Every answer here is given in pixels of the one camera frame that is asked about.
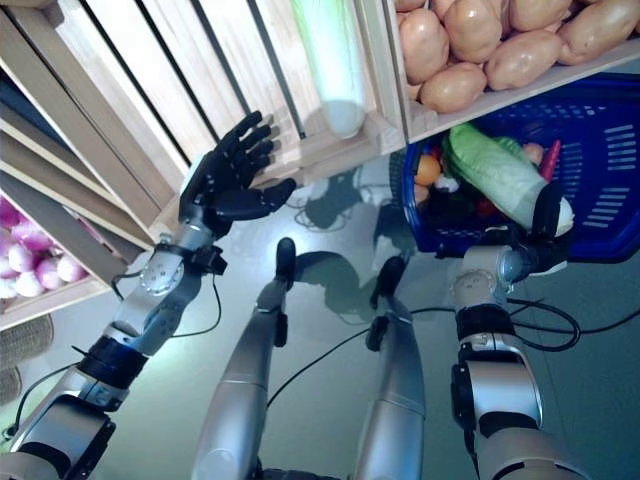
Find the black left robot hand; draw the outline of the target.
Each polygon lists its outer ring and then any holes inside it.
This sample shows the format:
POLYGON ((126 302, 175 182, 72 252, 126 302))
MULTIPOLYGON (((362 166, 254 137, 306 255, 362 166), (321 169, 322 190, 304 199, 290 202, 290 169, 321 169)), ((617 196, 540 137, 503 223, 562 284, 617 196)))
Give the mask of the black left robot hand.
POLYGON ((266 188, 252 185, 270 164, 272 133, 259 111, 234 126, 191 174, 180 194, 179 222, 202 225, 219 239, 234 222, 264 218, 284 206, 297 188, 294 179, 266 188))

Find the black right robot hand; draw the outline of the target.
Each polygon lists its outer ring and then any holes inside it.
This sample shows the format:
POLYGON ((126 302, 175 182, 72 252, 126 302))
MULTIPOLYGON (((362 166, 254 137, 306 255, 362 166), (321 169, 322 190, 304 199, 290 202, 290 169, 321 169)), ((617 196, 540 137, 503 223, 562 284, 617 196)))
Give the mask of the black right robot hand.
POLYGON ((532 274, 546 274, 568 260, 573 227, 556 236, 562 199, 559 183, 552 181, 536 199, 530 231, 516 223, 485 230, 480 246, 506 247, 498 261, 498 272, 507 283, 517 283, 532 274))

